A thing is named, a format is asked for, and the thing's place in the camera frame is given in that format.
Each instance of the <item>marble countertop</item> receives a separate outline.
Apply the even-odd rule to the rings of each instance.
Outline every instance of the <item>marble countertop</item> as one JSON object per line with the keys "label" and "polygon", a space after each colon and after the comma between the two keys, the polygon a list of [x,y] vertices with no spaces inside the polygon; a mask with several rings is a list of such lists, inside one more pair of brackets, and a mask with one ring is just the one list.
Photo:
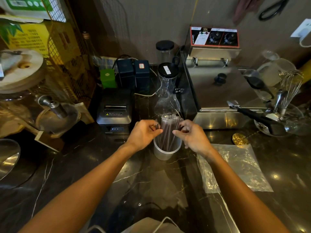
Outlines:
{"label": "marble countertop", "polygon": [[[150,98],[136,100],[140,119],[154,119]],[[240,130],[206,135],[211,143],[233,144],[236,132],[251,135],[259,166],[274,191],[256,195],[290,231],[310,232],[310,137],[268,137],[252,122]],[[107,136],[97,124],[79,123],[64,135],[61,153],[38,151],[41,164],[27,182],[12,190],[0,189],[0,232],[17,232],[32,213],[107,159],[126,138]],[[126,162],[89,224],[121,232],[145,217],[161,221],[165,216],[184,232],[238,232],[220,194],[205,194],[196,154],[182,146],[172,158],[160,161],[152,143]]]}

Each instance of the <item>black lid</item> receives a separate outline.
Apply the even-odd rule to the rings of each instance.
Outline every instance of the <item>black lid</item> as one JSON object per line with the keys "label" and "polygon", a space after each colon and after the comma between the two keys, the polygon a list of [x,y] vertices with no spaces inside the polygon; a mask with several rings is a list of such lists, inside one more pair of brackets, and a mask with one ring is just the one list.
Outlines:
{"label": "black lid", "polygon": [[174,42],[170,40],[163,40],[156,43],[155,47],[158,50],[172,50],[174,48]]}
{"label": "black lid", "polygon": [[173,63],[161,63],[158,66],[158,72],[162,78],[172,79],[172,78],[175,78],[177,76],[177,74],[179,73],[179,68],[177,65],[175,65]]}

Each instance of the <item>metal whisk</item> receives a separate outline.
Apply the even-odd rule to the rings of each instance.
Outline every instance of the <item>metal whisk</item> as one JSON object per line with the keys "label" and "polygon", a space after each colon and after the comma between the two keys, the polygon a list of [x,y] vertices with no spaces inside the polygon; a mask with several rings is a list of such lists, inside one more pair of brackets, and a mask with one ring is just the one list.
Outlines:
{"label": "metal whisk", "polygon": [[298,93],[304,78],[302,72],[299,70],[288,71],[281,77],[282,78],[280,89],[282,89],[285,93],[283,94],[284,97],[282,98],[280,105],[280,118],[285,115],[287,106],[290,104],[294,96]]}

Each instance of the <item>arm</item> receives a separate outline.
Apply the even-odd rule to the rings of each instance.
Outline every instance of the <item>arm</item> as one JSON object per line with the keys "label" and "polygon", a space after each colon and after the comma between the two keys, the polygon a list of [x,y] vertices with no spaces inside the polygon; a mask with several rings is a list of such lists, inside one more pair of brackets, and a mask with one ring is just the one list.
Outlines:
{"label": "arm", "polygon": [[289,232],[283,223],[239,178],[228,163],[212,147],[203,129],[190,120],[181,122],[182,131],[173,133],[202,155],[211,165],[221,193],[241,232]]}
{"label": "arm", "polygon": [[19,232],[79,232],[94,213],[125,162],[163,132],[162,129],[155,129],[156,124],[154,120],[137,122],[125,144],[52,199]]}

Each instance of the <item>fryer control knob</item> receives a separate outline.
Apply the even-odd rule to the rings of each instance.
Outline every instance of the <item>fryer control knob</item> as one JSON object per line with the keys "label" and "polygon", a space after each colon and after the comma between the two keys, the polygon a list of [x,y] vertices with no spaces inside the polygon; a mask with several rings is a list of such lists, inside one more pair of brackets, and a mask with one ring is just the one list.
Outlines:
{"label": "fryer control knob", "polygon": [[226,78],[227,78],[226,74],[220,73],[220,74],[217,75],[217,77],[214,78],[214,81],[217,84],[225,84],[226,83]]}

